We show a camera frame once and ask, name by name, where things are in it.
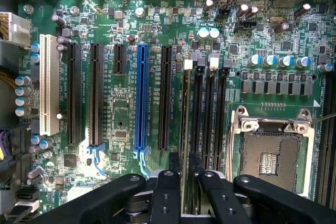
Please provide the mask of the RAM slot with black latch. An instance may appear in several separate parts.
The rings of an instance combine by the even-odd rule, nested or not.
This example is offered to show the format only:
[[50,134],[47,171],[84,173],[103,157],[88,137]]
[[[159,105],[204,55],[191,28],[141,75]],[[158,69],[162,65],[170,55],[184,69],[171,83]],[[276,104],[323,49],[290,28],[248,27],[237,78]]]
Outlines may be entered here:
[[216,123],[216,165],[217,170],[221,166],[221,152],[223,145],[223,128],[224,128],[224,113],[226,99],[226,81],[232,67],[230,59],[223,59],[223,64],[218,72],[218,90],[217,90],[217,123]]
[[205,58],[198,58],[194,75],[194,97],[193,97],[193,118],[192,118],[192,135],[191,135],[191,152],[198,150],[198,138],[200,134],[199,120],[202,106],[202,87],[203,75],[206,66]]

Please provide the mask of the RAM slot with white latch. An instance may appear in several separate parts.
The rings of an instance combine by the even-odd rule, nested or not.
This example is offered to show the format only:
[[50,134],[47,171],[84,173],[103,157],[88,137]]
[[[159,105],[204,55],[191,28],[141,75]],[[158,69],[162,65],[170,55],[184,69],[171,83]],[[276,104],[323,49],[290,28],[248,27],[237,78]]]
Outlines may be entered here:
[[206,78],[206,100],[205,100],[205,148],[204,148],[204,164],[205,168],[209,167],[210,150],[211,150],[211,137],[212,137],[212,114],[213,114],[213,101],[215,89],[215,76],[219,66],[219,58],[210,57],[209,66]]
[[181,89],[181,129],[180,129],[180,156],[181,156],[181,174],[186,167],[186,152],[188,146],[188,116],[189,116],[189,92],[190,78],[193,69],[193,60],[185,59],[183,65],[182,89]]

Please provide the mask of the long black expansion slot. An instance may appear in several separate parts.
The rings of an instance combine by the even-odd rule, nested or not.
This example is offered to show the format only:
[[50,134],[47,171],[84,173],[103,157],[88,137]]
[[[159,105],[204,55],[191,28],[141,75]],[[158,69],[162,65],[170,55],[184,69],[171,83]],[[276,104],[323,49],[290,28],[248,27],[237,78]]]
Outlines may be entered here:
[[161,50],[161,82],[159,105],[159,134],[158,147],[166,150],[169,145],[170,103],[172,77],[172,46],[162,46]]
[[90,92],[89,92],[89,151],[93,155],[93,164],[101,176],[105,172],[99,167],[100,152],[103,144],[103,69],[104,46],[99,43],[90,44]]
[[81,140],[81,45],[67,46],[67,138],[75,146]]

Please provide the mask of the blue expansion slot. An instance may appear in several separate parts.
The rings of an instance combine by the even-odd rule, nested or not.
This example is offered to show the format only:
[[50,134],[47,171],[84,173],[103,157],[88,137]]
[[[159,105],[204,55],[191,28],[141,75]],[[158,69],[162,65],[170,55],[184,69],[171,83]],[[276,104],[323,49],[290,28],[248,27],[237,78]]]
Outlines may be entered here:
[[134,124],[134,151],[139,159],[142,175],[149,178],[145,170],[145,151],[148,126],[148,68],[149,47],[148,44],[140,44],[137,48],[136,66],[136,91],[135,91],[135,124]]

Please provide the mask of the short black expansion slot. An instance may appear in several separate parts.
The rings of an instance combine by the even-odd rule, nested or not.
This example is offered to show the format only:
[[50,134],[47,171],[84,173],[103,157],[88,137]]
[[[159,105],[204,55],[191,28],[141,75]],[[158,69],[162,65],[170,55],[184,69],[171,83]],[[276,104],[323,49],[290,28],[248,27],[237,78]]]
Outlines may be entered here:
[[127,66],[126,48],[123,44],[114,45],[113,49],[113,73],[125,75]]

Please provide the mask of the white PCI expansion slot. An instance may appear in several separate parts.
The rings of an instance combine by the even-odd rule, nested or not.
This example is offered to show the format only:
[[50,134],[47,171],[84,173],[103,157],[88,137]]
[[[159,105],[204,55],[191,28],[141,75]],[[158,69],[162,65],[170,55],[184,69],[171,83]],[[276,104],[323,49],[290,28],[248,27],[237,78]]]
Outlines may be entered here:
[[53,35],[39,35],[39,129],[41,135],[51,136],[59,132],[59,84],[60,57]]

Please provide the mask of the CPU socket with gold pins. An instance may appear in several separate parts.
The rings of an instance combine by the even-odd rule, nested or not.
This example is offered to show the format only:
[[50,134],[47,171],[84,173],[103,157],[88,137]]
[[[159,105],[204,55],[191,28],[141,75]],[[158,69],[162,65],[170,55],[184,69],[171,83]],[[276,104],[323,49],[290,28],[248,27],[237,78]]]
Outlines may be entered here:
[[308,140],[297,134],[244,133],[238,173],[303,192]]

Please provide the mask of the green PC motherboard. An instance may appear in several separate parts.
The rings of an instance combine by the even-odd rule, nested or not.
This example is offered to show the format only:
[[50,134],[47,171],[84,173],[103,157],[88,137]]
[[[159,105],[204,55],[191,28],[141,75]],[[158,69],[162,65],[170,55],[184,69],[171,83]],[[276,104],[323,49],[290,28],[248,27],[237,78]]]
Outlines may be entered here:
[[171,152],[336,210],[336,0],[20,0],[45,213]]

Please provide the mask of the thin silver locking lever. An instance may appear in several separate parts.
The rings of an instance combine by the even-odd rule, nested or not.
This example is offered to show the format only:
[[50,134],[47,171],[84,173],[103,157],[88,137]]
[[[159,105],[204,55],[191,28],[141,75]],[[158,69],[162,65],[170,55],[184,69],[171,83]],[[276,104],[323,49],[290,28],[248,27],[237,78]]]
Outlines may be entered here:
[[335,116],[336,116],[336,113],[332,113],[332,114],[329,114],[329,115],[325,115],[325,116],[323,116],[323,117],[321,117],[319,119],[314,119],[310,123],[311,124],[315,124],[315,123],[318,123],[318,122],[322,122],[322,121],[328,120],[328,119],[333,118]]

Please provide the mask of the black SATA port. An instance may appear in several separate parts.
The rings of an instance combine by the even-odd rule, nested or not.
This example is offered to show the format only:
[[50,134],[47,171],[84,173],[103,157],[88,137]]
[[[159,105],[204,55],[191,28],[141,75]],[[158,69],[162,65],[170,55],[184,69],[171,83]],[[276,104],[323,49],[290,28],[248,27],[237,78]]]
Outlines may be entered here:
[[16,198],[19,200],[35,201],[39,198],[38,190],[21,190],[16,193]]

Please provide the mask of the black fan header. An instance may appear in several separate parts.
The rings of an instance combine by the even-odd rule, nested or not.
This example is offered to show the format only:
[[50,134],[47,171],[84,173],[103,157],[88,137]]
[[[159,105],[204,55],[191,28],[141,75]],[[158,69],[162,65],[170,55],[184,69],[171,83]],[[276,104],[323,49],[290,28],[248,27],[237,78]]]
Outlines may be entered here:
[[256,28],[257,22],[256,21],[247,21],[241,20],[235,23],[234,25],[234,32],[238,31],[252,31]]

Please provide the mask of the white power connector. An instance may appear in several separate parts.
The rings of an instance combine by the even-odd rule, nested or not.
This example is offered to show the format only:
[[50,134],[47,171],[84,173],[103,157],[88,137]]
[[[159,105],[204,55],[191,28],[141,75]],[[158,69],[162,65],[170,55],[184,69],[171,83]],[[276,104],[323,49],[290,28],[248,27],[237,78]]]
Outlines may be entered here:
[[31,45],[31,21],[11,12],[0,12],[0,41],[22,48]]

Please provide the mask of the silver CPU socket frame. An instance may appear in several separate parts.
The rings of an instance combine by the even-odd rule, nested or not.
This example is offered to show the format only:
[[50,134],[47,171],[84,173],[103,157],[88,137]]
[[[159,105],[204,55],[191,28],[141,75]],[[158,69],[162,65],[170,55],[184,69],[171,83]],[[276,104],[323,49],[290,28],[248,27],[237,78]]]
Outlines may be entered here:
[[300,109],[294,119],[270,118],[264,116],[249,115],[245,106],[240,105],[231,113],[228,145],[226,158],[225,176],[229,181],[233,181],[239,176],[240,168],[240,148],[244,133],[287,133],[297,134],[308,140],[306,169],[303,192],[296,194],[314,199],[315,188],[315,152],[316,152],[316,131],[310,122],[312,121],[311,113],[308,109]]

